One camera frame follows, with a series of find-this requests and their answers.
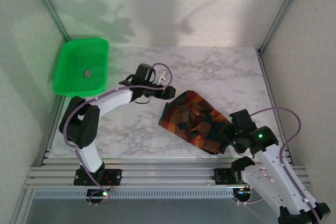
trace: patchwork fabric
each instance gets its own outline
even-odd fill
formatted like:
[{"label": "patchwork fabric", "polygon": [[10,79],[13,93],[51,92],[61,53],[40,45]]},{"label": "patchwork fabric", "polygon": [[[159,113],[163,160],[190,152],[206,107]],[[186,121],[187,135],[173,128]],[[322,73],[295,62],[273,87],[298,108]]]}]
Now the patchwork fabric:
[{"label": "patchwork fabric", "polygon": [[185,91],[166,103],[159,125],[210,154],[224,153],[224,132],[232,125],[195,91]]}]

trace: green plastic tray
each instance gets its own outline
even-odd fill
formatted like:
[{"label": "green plastic tray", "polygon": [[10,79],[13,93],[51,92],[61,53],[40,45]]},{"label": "green plastic tray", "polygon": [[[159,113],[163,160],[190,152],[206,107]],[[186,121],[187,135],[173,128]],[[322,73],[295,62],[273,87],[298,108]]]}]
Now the green plastic tray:
[{"label": "green plastic tray", "polygon": [[105,91],[109,43],[104,39],[66,42],[59,54],[54,91],[69,97],[90,97]]}]

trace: marble surface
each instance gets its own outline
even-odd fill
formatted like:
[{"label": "marble surface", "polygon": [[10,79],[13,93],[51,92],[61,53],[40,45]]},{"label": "marble surface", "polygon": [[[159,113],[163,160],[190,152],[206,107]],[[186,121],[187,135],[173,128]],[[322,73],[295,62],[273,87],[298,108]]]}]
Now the marble surface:
[{"label": "marble surface", "polygon": [[[156,62],[165,63],[171,68],[176,95],[185,90],[194,90],[224,116],[241,109],[252,113],[271,107],[253,47],[111,48],[108,88],[112,89],[129,74],[135,73],[140,63],[152,65]],[[100,157],[216,157],[158,126],[165,103],[155,98],[146,105],[129,103],[102,117],[95,139]],[[272,112],[256,115],[253,119],[257,126],[267,125],[279,136]],[[239,157],[231,147],[218,156]],[[49,158],[75,158],[58,131]]]}]

